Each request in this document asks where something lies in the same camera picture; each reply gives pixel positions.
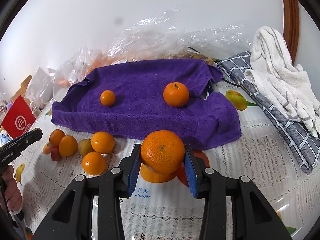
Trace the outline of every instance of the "wall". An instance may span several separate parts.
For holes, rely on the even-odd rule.
[[[320,31],[307,11],[299,4],[300,34],[294,65],[301,64],[307,71],[312,90],[320,100]]]
[[[82,46],[107,49],[124,28],[179,7],[187,31],[283,29],[282,0],[29,0],[0,42],[0,91],[12,95],[38,67],[56,69]]]

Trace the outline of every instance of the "red box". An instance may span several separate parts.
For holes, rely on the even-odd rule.
[[[30,107],[22,96],[18,96],[3,119],[2,126],[15,139],[27,133],[35,120]]]

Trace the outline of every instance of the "purple cloth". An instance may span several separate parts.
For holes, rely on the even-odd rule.
[[[144,139],[156,130],[170,130],[194,150],[217,147],[241,135],[237,110],[218,92],[199,98],[210,79],[222,73],[200,59],[161,59],[101,67],[73,85],[52,105],[52,123],[73,131],[106,131],[115,137]],[[168,106],[163,90],[181,82],[190,99],[182,108]],[[100,103],[104,90],[116,94],[111,107]]]

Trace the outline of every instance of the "silver screw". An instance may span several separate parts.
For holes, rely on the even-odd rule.
[[[82,174],[79,174],[79,175],[77,175],[76,176],[76,181],[83,181],[84,180],[84,175],[82,175]]]
[[[120,168],[115,167],[115,168],[112,168],[111,173],[112,173],[112,174],[118,174],[120,171],[121,171]]]
[[[243,181],[244,183],[248,183],[250,181],[250,179],[247,176],[242,176],[241,181]]]
[[[214,173],[214,169],[213,168],[205,168],[204,172],[207,174],[213,174]]]

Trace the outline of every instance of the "gray plaid fabric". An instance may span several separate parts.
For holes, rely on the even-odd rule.
[[[299,122],[289,121],[270,101],[261,95],[254,86],[245,79],[244,71],[250,65],[251,52],[245,51],[221,61],[218,67],[257,103],[266,116],[278,129],[289,145],[300,168],[309,175],[318,163],[320,140],[311,136],[305,126]]]

